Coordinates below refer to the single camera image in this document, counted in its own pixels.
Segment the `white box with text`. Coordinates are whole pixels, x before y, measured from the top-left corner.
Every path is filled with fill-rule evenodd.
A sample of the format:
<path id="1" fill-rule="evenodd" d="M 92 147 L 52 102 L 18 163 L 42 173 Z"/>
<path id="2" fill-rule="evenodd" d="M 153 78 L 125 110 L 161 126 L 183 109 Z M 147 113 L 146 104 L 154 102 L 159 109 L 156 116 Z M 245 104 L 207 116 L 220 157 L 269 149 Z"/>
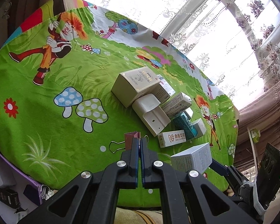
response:
<path id="1" fill-rule="evenodd" d="M 188 172 L 196 170 L 204 173 L 212 163 L 209 143 L 190 147 L 170 157 L 171 165 L 175 170 Z"/>

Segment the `pink binder clip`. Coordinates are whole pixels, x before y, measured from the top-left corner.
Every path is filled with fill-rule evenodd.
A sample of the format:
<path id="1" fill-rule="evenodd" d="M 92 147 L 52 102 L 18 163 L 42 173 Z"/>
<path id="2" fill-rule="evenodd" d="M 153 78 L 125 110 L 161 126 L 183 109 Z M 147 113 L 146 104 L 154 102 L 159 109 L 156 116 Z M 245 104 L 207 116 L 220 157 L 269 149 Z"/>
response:
<path id="1" fill-rule="evenodd" d="M 109 143 L 109 151 L 111 153 L 115 154 L 117 151 L 120 151 L 120 150 L 131 150 L 131 148 L 132 148 L 132 140 L 134 138 L 140 139 L 141 138 L 141 133 L 139 131 L 133 131 L 133 132 L 130 132 L 130 133 L 125 133 L 124 134 L 124 141 L 122 141 L 122 142 L 111 141 Z M 118 148 L 118 149 L 113 151 L 113 150 L 111 150 L 111 145 L 112 144 L 116 144 L 116 145 L 125 144 L 125 146 L 123 148 Z"/>

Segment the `black barcode box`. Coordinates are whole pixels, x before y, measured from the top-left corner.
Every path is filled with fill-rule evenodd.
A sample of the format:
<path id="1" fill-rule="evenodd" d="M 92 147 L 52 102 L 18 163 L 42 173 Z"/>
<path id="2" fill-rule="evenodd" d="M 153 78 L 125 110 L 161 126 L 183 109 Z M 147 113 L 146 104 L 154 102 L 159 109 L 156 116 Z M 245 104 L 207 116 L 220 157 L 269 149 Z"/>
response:
<path id="1" fill-rule="evenodd" d="M 18 192 L 10 188 L 0 188 L 0 201 L 12 209 L 20 207 Z"/>

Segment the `striped beige cushion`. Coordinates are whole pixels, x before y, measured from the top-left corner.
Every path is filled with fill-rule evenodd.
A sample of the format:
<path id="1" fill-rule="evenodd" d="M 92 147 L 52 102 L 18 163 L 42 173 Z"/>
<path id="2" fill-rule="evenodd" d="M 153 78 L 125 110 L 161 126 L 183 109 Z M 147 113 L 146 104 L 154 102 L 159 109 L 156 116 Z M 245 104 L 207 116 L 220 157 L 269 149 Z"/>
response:
<path id="1" fill-rule="evenodd" d="M 162 224 L 162 211 L 116 208 L 114 224 Z"/>

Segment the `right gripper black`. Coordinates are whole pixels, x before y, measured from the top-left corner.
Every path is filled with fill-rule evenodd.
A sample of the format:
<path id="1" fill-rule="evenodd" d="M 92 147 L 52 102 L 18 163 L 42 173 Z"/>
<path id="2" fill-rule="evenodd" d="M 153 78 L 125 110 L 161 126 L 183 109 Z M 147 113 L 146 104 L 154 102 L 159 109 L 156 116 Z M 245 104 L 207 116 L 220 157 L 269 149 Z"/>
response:
<path id="1" fill-rule="evenodd" d="M 253 181 L 234 166 L 213 160 L 210 168 L 224 176 L 234 195 L 230 199 L 257 223 L 264 222 L 265 213 L 280 188 L 280 151 L 268 143 L 259 170 Z"/>

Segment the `dark blue small box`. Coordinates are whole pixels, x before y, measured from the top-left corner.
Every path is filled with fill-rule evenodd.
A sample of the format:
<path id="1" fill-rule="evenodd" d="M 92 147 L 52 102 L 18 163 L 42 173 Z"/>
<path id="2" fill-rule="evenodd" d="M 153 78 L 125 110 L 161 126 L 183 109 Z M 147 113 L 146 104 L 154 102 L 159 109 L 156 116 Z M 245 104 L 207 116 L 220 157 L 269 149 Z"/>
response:
<path id="1" fill-rule="evenodd" d="M 23 195 L 27 197 L 31 202 L 33 202 L 35 205 L 40 205 L 40 198 L 39 193 L 36 188 L 34 188 L 32 185 L 26 185 L 23 191 Z"/>

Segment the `purple white cardboard box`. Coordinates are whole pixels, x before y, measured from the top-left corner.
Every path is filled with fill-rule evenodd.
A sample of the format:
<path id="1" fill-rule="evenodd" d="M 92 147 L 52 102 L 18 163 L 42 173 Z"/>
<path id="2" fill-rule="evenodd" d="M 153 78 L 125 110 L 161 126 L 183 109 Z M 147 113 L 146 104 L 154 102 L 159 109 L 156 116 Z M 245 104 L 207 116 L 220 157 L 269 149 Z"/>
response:
<path id="1" fill-rule="evenodd" d="M 0 216 L 6 223 L 21 217 L 43 203 L 41 184 L 11 164 L 0 153 Z"/>

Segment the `white dental box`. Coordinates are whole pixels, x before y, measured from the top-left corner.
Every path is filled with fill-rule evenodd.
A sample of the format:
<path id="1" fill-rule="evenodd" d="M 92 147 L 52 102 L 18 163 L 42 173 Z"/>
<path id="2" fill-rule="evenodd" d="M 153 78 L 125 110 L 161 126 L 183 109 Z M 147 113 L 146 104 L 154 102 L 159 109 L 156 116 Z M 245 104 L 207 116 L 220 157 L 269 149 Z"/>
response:
<path id="1" fill-rule="evenodd" d="M 161 148 L 178 145 L 187 141 L 184 130 L 159 133 L 158 140 Z"/>

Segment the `small white square box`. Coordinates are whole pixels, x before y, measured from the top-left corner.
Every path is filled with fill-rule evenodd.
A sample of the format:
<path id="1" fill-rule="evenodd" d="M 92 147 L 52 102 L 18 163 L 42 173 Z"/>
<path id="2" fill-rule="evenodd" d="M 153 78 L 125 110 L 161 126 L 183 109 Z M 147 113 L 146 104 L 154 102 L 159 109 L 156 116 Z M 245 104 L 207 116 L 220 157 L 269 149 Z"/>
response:
<path id="1" fill-rule="evenodd" d="M 195 138 L 199 138 L 199 137 L 202 137 L 202 136 L 205 135 L 207 129 L 206 129 L 206 126 L 205 126 L 205 124 L 204 124 L 204 122 L 201 118 L 193 121 L 192 126 L 197 131 L 197 135 L 195 136 Z"/>

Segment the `teal patterned box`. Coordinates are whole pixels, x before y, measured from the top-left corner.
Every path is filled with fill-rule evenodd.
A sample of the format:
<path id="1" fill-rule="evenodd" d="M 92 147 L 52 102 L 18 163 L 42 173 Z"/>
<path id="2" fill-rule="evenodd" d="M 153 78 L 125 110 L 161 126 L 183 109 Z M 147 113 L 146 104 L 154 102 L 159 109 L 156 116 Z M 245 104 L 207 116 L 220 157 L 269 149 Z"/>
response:
<path id="1" fill-rule="evenodd" d="M 177 114 L 171 121 L 175 125 L 176 129 L 184 131 L 187 141 L 194 139 L 198 135 L 197 130 L 194 128 L 185 112 Z"/>

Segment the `white teal small box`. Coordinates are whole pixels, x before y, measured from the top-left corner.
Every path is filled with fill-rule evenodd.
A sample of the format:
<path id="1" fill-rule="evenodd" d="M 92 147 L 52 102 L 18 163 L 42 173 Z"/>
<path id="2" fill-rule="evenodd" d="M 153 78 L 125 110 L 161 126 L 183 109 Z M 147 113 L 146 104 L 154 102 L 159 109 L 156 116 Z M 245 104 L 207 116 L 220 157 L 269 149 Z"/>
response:
<path id="1" fill-rule="evenodd" d="M 193 112 L 193 110 L 192 110 L 190 107 L 188 107 L 187 109 L 185 109 L 183 112 L 184 112 L 184 114 L 187 116 L 187 118 L 188 118 L 189 120 L 192 119 L 194 112 Z"/>

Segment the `long white box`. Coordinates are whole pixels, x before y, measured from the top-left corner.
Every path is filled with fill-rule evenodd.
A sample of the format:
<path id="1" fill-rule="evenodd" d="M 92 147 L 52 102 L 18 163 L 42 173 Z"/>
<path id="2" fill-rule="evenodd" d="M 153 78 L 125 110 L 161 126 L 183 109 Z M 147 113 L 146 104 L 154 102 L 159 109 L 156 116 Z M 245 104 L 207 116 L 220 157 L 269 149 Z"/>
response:
<path id="1" fill-rule="evenodd" d="M 11 167 L 0 157 L 0 188 L 15 186 L 16 180 Z"/>

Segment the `white medicine box blue logo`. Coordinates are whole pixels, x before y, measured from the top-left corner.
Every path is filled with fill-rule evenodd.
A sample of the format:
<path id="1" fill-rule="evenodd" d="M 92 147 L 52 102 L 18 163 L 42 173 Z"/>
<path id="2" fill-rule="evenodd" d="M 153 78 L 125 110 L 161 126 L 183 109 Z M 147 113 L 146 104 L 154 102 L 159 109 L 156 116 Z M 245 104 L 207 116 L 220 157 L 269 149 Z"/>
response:
<path id="1" fill-rule="evenodd" d="M 179 114 L 181 111 L 186 110 L 190 106 L 192 106 L 192 99 L 190 98 L 190 96 L 186 95 L 183 92 L 180 92 L 173 98 L 170 98 L 167 102 L 165 102 L 161 106 L 161 109 L 169 118 L 172 118 L 176 114 Z"/>

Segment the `white plastic holder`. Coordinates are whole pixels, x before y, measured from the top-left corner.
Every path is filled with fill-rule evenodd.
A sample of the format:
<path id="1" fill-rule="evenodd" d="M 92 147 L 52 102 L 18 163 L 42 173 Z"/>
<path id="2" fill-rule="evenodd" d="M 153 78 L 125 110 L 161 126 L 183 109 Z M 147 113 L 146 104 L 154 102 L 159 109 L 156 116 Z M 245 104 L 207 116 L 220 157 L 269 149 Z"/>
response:
<path id="1" fill-rule="evenodd" d="M 171 122 L 153 94 L 138 98 L 132 108 L 153 136 L 157 136 Z"/>

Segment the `white pink blue box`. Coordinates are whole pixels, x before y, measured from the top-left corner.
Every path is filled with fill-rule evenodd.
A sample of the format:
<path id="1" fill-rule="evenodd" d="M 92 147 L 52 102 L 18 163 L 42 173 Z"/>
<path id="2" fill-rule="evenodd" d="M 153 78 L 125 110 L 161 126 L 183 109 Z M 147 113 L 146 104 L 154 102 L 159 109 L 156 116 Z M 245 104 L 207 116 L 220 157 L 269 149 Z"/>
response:
<path id="1" fill-rule="evenodd" d="M 160 83 L 152 90 L 151 93 L 159 100 L 160 103 L 164 103 L 175 94 L 175 90 L 161 74 L 157 74 L 157 76 L 160 79 Z"/>

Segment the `brown curtain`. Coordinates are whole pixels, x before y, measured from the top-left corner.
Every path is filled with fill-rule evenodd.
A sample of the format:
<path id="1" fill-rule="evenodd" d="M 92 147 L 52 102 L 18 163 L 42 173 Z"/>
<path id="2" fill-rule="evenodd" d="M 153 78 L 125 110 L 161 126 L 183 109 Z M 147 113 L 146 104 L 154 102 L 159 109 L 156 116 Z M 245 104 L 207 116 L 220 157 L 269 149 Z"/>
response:
<path id="1" fill-rule="evenodd" d="M 240 110 L 234 166 L 244 171 L 254 166 L 248 130 L 260 131 L 256 143 L 258 159 L 262 158 L 267 143 L 280 150 L 280 81 L 257 100 Z"/>

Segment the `green cartoon tablecloth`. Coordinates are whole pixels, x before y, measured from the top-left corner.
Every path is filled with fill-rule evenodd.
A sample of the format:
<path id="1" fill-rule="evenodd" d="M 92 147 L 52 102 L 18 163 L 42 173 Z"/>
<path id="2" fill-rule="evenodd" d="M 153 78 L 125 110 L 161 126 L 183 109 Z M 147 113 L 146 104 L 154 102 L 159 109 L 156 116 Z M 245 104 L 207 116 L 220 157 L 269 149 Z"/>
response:
<path id="1" fill-rule="evenodd" d="M 160 148 L 132 107 L 111 89 L 124 71 L 149 67 L 192 99 L 206 134 Z M 49 0 L 0 49 L 0 152 L 19 170 L 61 189 L 84 170 L 117 160 L 111 141 L 138 131 L 161 160 L 202 143 L 234 162 L 232 101 L 176 47 L 136 21 L 83 0 Z"/>

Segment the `large beige box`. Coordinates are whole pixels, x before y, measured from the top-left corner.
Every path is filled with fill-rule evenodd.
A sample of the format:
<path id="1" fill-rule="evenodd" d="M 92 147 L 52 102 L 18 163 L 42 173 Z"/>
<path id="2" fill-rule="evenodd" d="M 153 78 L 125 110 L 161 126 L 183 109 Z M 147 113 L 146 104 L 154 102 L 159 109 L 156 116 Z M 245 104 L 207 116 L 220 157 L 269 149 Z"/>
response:
<path id="1" fill-rule="evenodd" d="M 128 108 L 136 99 L 149 94 L 159 83 L 158 76 L 146 66 L 121 72 L 111 92 L 125 108 Z"/>

